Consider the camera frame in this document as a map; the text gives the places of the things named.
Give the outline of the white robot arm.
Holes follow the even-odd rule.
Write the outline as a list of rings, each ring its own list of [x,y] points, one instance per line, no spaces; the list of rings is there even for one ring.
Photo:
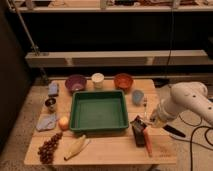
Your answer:
[[[201,82],[180,82],[172,85],[170,95],[160,100],[150,116],[152,126],[164,127],[186,110],[198,114],[213,126],[213,103],[207,95],[208,89]]]

